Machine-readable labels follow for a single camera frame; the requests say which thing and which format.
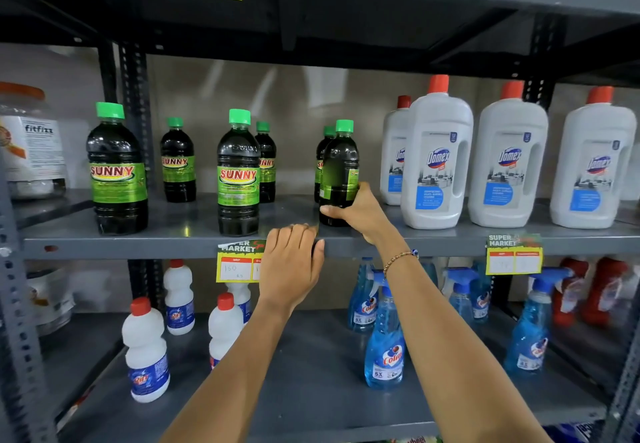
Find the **blue spray bottle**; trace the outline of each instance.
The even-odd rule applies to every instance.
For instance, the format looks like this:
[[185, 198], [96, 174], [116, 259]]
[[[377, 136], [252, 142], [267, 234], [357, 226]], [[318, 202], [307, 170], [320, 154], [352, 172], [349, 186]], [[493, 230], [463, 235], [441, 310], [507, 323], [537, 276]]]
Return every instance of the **blue spray bottle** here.
[[541, 273], [530, 276], [534, 279], [533, 288], [513, 329], [504, 359], [504, 370], [512, 376], [531, 376], [542, 371], [552, 317], [549, 293], [558, 281], [572, 277], [573, 272], [569, 268], [542, 268]]
[[432, 257], [422, 257], [420, 256], [420, 265], [422, 266], [422, 269], [424, 269], [427, 274], [429, 275], [429, 278], [431, 278], [431, 281], [433, 281], [434, 285], [436, 285], [436, 287], [438, 286], [438, 272], [436, 270], [436, 265], [433, 263], [433, 258]]
[[474, 261], [472, 269], [478, 273], [478, 278], [471, 281], [469, 285], [474, 309], [474, 322], [486, 323], [489, 320], [489, 306], [491, 305], [491, 276], [485, 274], [485, 261]]
[[376, 321], [378, 285], [373, 280], [373, 269], [373, 258], [362, 258], [358, 281], [349, 301], [348, 324], [354, 332], [369, 332]]
[[394, 297], [381, 269], [374, 271], [376, 283], [382, 285], [376, 324], [367, 344], [364, 379], [373, 389], [389, 389], [402, 382], [404, 335]]
[[447, 277], [453, 281], [453, 292], [449, 302], [462, 320], [471, 325], [474, 322], [474, 311], [469, 296], [469, 283], [478, 278], [478, 273], [471, 268], [448, 268]]

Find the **green bottle cap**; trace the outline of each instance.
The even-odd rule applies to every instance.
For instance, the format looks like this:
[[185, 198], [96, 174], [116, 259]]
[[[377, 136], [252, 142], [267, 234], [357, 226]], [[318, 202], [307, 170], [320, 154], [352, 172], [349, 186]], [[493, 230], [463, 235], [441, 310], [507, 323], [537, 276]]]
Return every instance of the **green bottle cap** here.
[[229, 109], [229, 123], [251, 124], [251, 111], [246, 109]]
[[167, 118], [167, 123], [169, 123], [170, 128], [182, 128], [183, 122], [182, 118], [178, 118], [176, 116], [172, 118]]
[[256, 121], [255, 122], [255, 129], [256, 131], [262, 131], [262, 132], [266, 132], [268, 133], [269, 130], [269, 123], [267, 121]]
[[99, 118], [124, 119], [124, 108], [117, 102], [97, 102], [95, 109]]
[[335, 122], [336, 131], [353, 133], [353, 120], [338, 120]]

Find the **white bleach bottle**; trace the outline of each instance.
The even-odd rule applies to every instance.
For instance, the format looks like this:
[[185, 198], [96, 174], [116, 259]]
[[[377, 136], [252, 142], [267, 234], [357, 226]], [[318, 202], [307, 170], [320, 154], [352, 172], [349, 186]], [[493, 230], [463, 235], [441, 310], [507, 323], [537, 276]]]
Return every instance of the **white bleach bottle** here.
[[244, 327], [242, 310], [231, 293], [218, 295], [218, 306], [209, 315], [209, 356], [211, 368], [220, 363]]
[[382, 126], [380, 194], [388, 205], [400, 205], [410, 106], [411, 96], [398, 96], [397, 109], [385, 117]]
[[448, 90], [449, 76], [434, 75], [409, 108], [400, 206], [414, 229], [453, 227], [462, 212], [474, 116]]
[[234, 303], [242, 310], [244, 324], [251, 318], [251, 291], [247, 283], [225, 283], [227, 290], [234, 296]]
[[151, 308], [142, 296], [131, 302], [131, 315], [122, 325], [122, 342], [129, 347], [125, 361], [129, 367], [131, 396], [139, 403], [150, 403], [162, 396], [171, 379], [162, 338], [162, 314]]
[[163, 284], [167, 291], [166, 329], [172, 335], [187, 334], [196, 322], [193, 309], [193, 292], [190, 288], [193, 278], [191, 270], [181, 259], [169, 261], [169, 269], [164, 272]]
[[480, 114], [468, 206], [484, 227], [522, 227], [533, 210], [549, 121], [522, 100], [523, 89], [523, 81], [505, 83], [500, 101]]
[[612, 106], [613, 87], [589, 92], [587, 105], [566, 117], [554, 189], [551, 220], [574, 229], [606, 229], [620, 203], [636, 135], [636, 116]]

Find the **colin logo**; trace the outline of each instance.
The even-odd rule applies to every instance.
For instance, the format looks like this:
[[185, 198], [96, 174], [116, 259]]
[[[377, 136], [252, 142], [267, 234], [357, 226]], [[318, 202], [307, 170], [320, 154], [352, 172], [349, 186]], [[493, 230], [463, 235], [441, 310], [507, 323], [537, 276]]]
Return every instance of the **colin logo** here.
[[531, 353], [535, 358], [541, 358], [545, 354], [545, 350], [547, 349], [547, 344], [549, 343], [548, 338], [544, 338], [531, 346]]
[[146, 384], [149, 380], [149, 374], [140, 374], [133, 379], [133, 384], [137, 386], [142, 386], [142, 384]]
[[444, 170], [447, 160], [449, 160], [449, 150], [446, 148], [436, 148], [434, 151], [429, 152], [427, 166], [437, 170]]
[[377, 306], [378, 301], [375, 298], [371, 297], [360, 306], [360, 309], [362, 310], [362, 313], [364, 313], [364, 315], [368, 315], [372, 313]]
[[592, 175], [600, 175], [607, 171], [607, 167], [611, 164], [610, 156], [594, 157], [589, 162], [587, 173]]
[[91, 178], [99, 182], [124, 182], [136, 176], [134, 166], [92, 166]]
[[269, 170], [273, 168], [275, 160], [273, 158], [260, 158], [260, 168], [263, 170]]
[[189, 164], [186, 157], [162, 157], [163, 168], [183, 168]]
[[402, 345], [393, 346], [382, 356], [382, 363], [385, 366], [393, 367], [400, 361], [402, 361]]
[[508, 166], [509, 168], [515, 168], [521, 156], [522, 156], [521, 149], [516, 147], [509, 147], [500, 154], [500, 158], [498, 158], [498, 164], [500, 164], [500, 166]]
[[256, 170], [220, 169], [220, 181], [228, 185], [251, 185], [255, 183]]
[[476, 300], [476, 304], [478, 305], [478, 308], [484, 308], [489, 304], [490, 301], [491, 301], [491, 294], [488, 291], [485, 291], [483, 294], [478, 296]]

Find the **red bottle cap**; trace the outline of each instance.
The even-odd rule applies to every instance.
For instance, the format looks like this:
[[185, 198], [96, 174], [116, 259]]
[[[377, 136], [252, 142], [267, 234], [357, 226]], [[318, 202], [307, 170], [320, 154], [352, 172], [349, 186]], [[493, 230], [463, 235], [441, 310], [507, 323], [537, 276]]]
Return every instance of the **red bottle cap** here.
[[397, 109], [411, 106], [411, 96], [398, 96]]
[[234, 307], [234, 296], [231, 293], [218, 295], [218, 310], [226, 311]]
[[522, 99], [524, 81], [508, 81], [502, 87], [500, 99]]
[[134, 317], [146, 315], [151, 311], [151, 302], [146, 296], [140, 296], [131, 302], [131, 314]]
[[596, 102], [611, 102], [613, 99], [613, 86], [598, 86], [589, 91], [587, 104]]
[[449, 76], [446, 74], [432, 75], [427, 94], [446, 92], [449, 92]]

